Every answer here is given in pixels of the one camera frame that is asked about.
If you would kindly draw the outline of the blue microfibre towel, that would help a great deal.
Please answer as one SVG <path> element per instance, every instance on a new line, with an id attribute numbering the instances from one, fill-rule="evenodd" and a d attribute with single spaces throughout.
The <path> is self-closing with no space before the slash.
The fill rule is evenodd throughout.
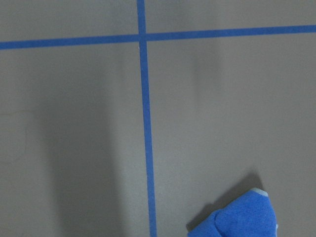
<path id="1" fill-rule="evenodd" d="M 277 218 L 267 192 L 252 188 L 212 212 L 189 237 L 276 237 Z"/>

